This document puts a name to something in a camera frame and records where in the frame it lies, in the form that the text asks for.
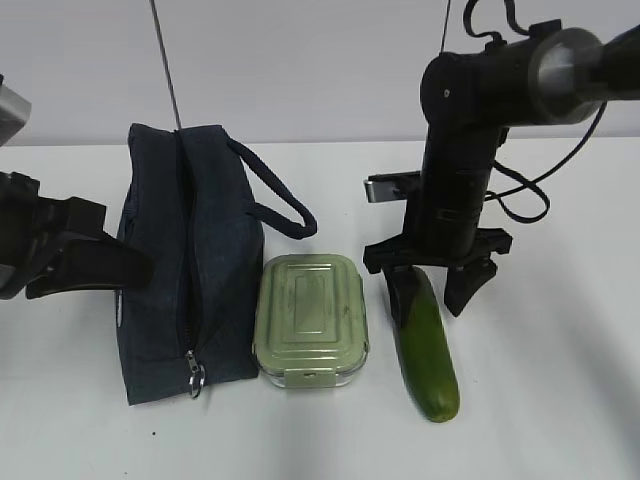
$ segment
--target white wall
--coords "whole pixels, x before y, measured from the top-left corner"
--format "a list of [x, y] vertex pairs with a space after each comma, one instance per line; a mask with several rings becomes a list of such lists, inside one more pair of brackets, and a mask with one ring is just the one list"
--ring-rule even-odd
[[[157, 0], [186, 125], [223, 123], [249, 142], [421, 139], [422, 72], [438, 52], [445, 0]], [[123, 143], [128, 125], [173, 128], [146, 0], [4, 0], [0, 73], [34, 107], [16, 144]], [[453, 0], [447, 49], [483, 42]], [[519, 0], [523, 25], [561, 17], [607, 41], [640, 2]], [[506, 32], [502, 2], [477, 29]], [[600, 135], [638, 135], [640, 104], [612, 105]], [[577, 136], [586, 127], [520, 129]]]

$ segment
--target white tabletop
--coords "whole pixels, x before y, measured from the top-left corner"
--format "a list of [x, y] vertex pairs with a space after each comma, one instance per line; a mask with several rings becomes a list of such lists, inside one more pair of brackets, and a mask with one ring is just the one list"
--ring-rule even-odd
[[[514, 140], [499, 158], [533, 176], [575, 143]], [[113, 295], [21, 295], [0, 303], [0, 478], [640, 478], [640, 139], [592, 140], [544, 184], [552, 210], [541, 223], [514, 224], [487, 205], [482, 225], [506, 228], [512, 253], [496, 257], [498, 276], [459, 318], [445, 315], [461, 409], [440, 425], [405, 390], [384, 281], [361, 261], [364, 245], [400, 231], [404, 209], [367, 204], [362, 180], [418, 169], [422, 148], [255, 146], [319, 224], [299, 242], [265, 227], [266, 258], [340, 253], [364, 278], [372, 350], [352, 384], [284, 391], [261, 377], [129, 407]], [[39, 179], [41, 195], [106, 204], [115, 232], [126, 147], [7, 147], [0, 166]], [[540, 207], [529, 194], [510, 204]], [[429, 272], [441, 296], [444, 271]]]

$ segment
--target zipper bag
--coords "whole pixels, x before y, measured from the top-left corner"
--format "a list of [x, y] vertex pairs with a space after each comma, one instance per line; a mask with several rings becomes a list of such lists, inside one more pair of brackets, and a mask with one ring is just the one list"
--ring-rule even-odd
[[[262, 223], [295, 239], [313, 215], [219, 125], [167, 132], [134, 124], [132, 181], [118, 238], [155, 263], [144, 289], [117, 292], [117, 338], [129, 404], [253, 378]], [[256, 203], [242, 162], [303, 218]]]

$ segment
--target metal rod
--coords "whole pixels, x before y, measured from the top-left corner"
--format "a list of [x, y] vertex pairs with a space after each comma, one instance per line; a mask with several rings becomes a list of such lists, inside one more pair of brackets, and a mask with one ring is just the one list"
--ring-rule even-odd
[[162, 55], [162, 65], [164, 66], [164, 75], [167, 79], [167, 87], [169, 87], [169, 95], [171, 96], [171, 105], [173, 106], [173, 115], [176, 119], [178, 130], [182, 129], [180, 121], [180, 113], [178, 112], [178, 103], [176, 102], [176, 94], [173, 90], [173, 81], [171, 80], [171, 72], [169, 71], [169, 60], [167, 52], [164, 48], [164, 40], [162, 39], [162, 30], [160, 30], [160, 20], [158, 20], [158, 10], [156, 9], [155, 0], [149, 0], [151, 5], [151, 13], [153, 14], [153, 23], [156, 27], [156, 36], [158, 37], [158, 46], [160, 47], [160, 55]]
[[449, 26], [450, 13], [451, 13], [451, 0], [447, 0], [447, 11], [444, 14], [444, 25], [442, 27], [442, 42], [440, 43], [440, 53], [444, 51], [444, 42], [447, 39], [447, 27]]

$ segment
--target green tin box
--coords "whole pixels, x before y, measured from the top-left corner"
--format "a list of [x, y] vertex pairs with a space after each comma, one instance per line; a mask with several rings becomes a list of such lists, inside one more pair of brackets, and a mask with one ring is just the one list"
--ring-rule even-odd
[[264, 269], [253, 351], [286, 388], [348, 383], [367, 358], [362, 279], [340, 255], [285, 255]]

